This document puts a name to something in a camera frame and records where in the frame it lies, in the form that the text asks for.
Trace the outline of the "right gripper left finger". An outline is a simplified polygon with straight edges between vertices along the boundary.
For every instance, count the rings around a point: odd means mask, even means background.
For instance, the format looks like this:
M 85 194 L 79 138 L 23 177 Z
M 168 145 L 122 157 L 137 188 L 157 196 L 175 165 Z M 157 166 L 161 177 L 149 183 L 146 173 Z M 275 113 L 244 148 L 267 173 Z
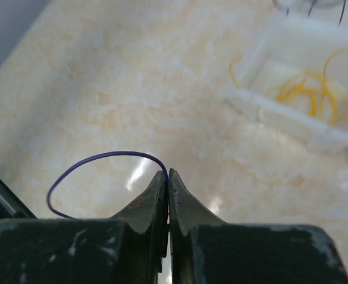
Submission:
M 167 251 L 167 192 L 157 172 L 110 218 L 0 220 L 0 283 L 156 283 Z

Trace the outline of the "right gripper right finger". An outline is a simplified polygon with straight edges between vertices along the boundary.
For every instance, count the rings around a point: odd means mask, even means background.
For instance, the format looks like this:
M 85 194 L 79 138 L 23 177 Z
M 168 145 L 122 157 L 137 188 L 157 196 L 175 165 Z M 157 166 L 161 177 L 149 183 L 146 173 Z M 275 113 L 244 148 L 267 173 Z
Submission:
M 225 222 L 187 190 L 176 170 L 168 193 L 174 283 L 348 283 L 321 228 Z

